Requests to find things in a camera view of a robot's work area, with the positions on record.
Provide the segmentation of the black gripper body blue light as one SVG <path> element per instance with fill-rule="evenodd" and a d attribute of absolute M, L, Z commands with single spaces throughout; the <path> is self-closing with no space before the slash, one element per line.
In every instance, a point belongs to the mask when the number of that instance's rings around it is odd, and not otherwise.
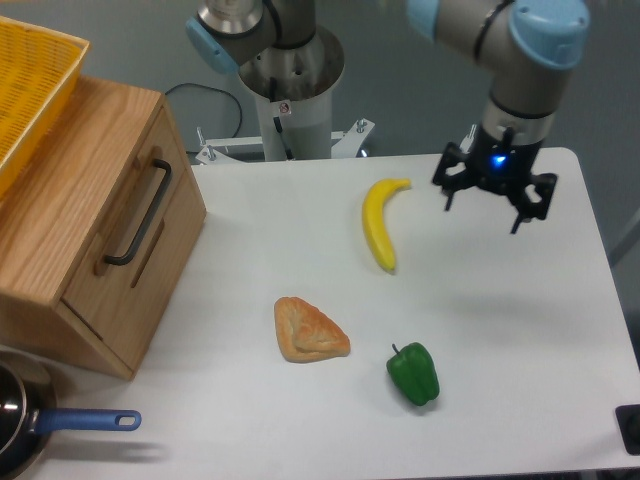
<path fill-rule="evenodd" d="M 475 141 L 465 157 L 464 189 L 478 187 L 506 196 L 513 205 L 530 203 L 526 188 L 531 184 L 531 169 L 542 143 L 502 144 L 483 126 L 476 130 Z"/>

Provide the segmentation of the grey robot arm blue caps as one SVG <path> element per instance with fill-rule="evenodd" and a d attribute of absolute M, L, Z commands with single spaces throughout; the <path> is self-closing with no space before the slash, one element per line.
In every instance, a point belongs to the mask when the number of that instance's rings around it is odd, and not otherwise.
<path fill-rule="evenodd" d="M 447 197 L 469 188 L 503 196 L 518 223 L 543 220 L 557 177 L 534 173 L 538 151 L 590 25 L 581 1 L 411 1 L 411 26 L 491 72 L 468 147 L 448 144 L 433 176 Z M 253 94 L 269 160 L 331 153 L 331 93 L 344 71 L 338 39 L 311 1 L 205 1 L 186 24 L 200 57 Z"/>

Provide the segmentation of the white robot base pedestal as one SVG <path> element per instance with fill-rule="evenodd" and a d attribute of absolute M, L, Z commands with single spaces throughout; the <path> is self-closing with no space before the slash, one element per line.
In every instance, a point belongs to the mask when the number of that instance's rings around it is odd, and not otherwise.
<path fill-rule="evenodd" d="M 356 120 L 345 132 L 332 130 L 332 94 L 344 73 L 344 51 L 322 26 L 300 46 L 264 46 L 250 36 L 216 37 L 198 20 L 187 35 L 215 71 L 236 74 L 252 95 L 267 161 L 350 158 L 375 124 Z"/>

